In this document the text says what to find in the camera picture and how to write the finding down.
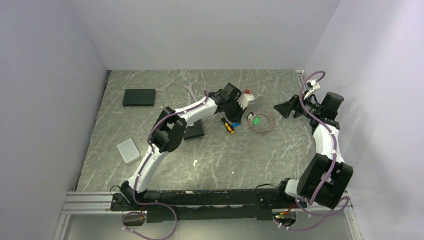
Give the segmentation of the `large grey key ring disc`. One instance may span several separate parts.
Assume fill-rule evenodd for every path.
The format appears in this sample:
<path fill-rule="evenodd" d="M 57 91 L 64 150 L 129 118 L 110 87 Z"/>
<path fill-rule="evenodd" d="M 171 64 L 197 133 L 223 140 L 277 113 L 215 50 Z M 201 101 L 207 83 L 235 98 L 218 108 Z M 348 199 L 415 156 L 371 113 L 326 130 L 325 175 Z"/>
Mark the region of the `large grey key ring disc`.
<path fill-rule="evenodd" d="M 247 127 L 255 134 L 266 135 L 277 126 L 276 117 L 272 113 L 262 109 L 255 109 L 250 112 L 254 113 L 254 118 L 259 117 L 259 122 L 256 125 L 253 125 L 253 121 L 248 121 L 246 117 Z"/>

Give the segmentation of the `green key tag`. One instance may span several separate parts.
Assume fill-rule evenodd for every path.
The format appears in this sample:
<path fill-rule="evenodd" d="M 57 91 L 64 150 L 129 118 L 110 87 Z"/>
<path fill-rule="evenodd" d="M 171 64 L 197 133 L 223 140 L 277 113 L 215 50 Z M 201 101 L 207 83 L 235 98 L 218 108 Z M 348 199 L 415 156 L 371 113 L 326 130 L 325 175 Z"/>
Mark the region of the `green key tag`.
<path fill-rule="evenodd" d="M 259 118 L 258 116 L 256 116 L 256 117 L 253 119 L 252 124 L 253 124 L 253 125 L 257 125 L 257 124 L 259 123 L 259 121 L 260 121 L 260 118 Z"/>

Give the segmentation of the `blue key tag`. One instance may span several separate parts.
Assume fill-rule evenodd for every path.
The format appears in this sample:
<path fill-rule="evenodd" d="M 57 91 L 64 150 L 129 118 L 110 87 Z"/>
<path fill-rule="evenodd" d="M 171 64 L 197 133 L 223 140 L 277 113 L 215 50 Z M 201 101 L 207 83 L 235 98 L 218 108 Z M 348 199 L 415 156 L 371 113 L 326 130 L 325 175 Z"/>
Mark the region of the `blue key tag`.
<path fill-rule="evenodd" d="M 240 122 L 234 122 L 234 123 L 232 123 L 232 127 L 233 128 L 236 128 L 236 127 L 238 127 L 238 126 L 240 126 L 241 125 L 241 123 Z"/>

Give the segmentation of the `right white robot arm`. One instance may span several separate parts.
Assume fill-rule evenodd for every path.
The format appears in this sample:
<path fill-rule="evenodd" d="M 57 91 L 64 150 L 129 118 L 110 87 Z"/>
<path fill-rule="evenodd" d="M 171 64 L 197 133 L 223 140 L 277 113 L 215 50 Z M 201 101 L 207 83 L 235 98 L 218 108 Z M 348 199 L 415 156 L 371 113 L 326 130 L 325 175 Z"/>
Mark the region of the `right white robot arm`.
<path fill-rule="evenodd" d="M 300 198 L 333 209 L 342 198 L 354 172 L 341 156 L 338 141 L 340 124 L 335 118 L 343 101 L 341 95 L 327 92 L 320 103 L 313 103 L 311 99 L 301 102 L 295 94 L 290 100 L 274 105 L 284 118 L 305 116 L 310 120 L 316 149 L 299 180 L 287 178 L 280 183 L 275 194 L 280 207 L 287 208 Z"/>

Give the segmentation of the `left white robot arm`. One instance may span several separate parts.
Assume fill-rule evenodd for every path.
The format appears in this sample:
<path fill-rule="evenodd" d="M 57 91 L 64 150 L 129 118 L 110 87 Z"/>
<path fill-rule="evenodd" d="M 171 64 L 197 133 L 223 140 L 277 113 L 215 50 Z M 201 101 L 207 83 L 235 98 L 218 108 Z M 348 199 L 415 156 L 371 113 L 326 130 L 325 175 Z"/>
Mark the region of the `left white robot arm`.
<path fill-rule="evenodd" d="M 249 90 L 241 91 L 228 83 L 216 92 L 205 90 L 203 98 L 185 107 L 164 108 L 147 137 L 146 154 L 134 174 L 120 187 L 124 204 L 131 210 L 137 210 L 143 205 L 143 195 L 155 171 L 163 159 L 180 146 L 189 125 L 223 113 L 226 120 L 224 126 L 230 130 L 233 123 L 241 122 L 247 107 L 254 100 Z"/>

